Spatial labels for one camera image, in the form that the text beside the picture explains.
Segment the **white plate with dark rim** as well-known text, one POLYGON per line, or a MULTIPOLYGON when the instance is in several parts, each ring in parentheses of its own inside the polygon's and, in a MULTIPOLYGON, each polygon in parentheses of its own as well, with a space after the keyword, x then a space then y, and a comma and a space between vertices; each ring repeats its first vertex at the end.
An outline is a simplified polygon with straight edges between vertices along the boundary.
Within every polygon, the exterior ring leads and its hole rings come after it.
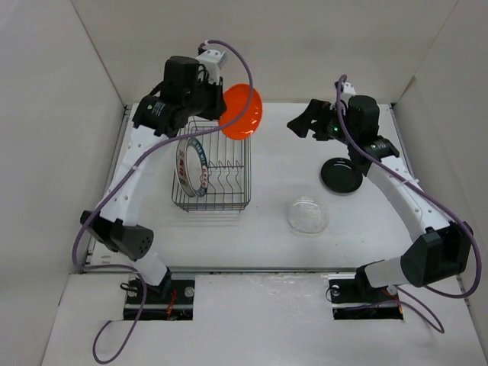
POLYGON ((207 156, 196 137, 188 139, 185 147, 185 173, 189 197, 203 197, 207 194, 209 166, 207 156))

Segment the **white plate with red characters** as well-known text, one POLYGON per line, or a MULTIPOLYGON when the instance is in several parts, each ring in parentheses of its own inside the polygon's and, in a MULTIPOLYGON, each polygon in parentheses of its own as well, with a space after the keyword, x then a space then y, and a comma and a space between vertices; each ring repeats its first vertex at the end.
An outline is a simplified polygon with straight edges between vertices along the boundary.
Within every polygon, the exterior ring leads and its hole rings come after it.
POLYGON ((175 154, 175 172, 178 178, 178 183, 183 192, 189 197, 195 197, 195 191, 190 183, 187 167, 187 150, 189 139, 183 139, 178 142, 175 154))

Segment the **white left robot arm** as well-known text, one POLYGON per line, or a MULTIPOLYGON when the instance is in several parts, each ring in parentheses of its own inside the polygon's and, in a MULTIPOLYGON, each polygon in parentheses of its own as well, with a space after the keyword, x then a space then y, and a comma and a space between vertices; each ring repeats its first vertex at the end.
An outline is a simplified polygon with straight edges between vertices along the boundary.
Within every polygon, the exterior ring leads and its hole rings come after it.
POLYGON ((217 119, 226 110, 220 70, 226 54, 208 50, 191 58, 172 56, 163 80, 136 107, 129 143, 98 213, 86 211, 81 223, 96 240, 125 256, 143 277, 144 293, 160 303, 170 295, 168 269, 152 248, 154 232, 141 226, 140 208, 167 141, 193 116, 217 119))

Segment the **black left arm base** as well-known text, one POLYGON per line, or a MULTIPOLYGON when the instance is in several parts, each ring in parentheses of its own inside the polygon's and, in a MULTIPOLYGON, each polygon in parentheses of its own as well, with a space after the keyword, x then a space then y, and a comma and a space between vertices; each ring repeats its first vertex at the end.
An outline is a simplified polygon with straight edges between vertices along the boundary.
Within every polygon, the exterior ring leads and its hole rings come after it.
MULTIPOLYGON (((120 289, 126 292, 123 319, 134 320, 143 299, 142 284, 133 278, 120 284, 120 289)), ((193 278, 172 279, 169 289, 163 294, 158 294, 150 287, 140 320, 191 321, 194 315, 194 295, 193 278)))

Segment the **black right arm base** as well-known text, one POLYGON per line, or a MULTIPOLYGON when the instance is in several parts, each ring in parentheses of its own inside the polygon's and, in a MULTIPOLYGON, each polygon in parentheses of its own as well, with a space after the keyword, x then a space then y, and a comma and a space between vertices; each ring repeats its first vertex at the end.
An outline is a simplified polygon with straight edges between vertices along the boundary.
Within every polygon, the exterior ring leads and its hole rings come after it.
POLYGON ((333 275, 328 278, 326 299, 332 303, 334 320, 403 320, 398 296, 386 288, 361 290, 351 277, 333 275))

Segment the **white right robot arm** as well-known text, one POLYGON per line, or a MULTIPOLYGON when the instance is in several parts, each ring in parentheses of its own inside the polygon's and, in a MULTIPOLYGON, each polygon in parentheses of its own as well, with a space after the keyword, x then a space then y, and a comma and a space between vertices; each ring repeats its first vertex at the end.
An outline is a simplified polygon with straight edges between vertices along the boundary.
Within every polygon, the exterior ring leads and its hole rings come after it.
POLYGON ((352 290, 370 300, 380 289, 409 284, 430 288, 437 281, 463 273, 473 233, 413 181, 398 149, 379 134, 380 108, 366 95, 331 103, 313 99, 287 123, 298 137, 309 132, 317 141, 337 140, 348 148, 351 176, 367 178, 389 201, 413 241, 396 258, 357 268, 352 290))

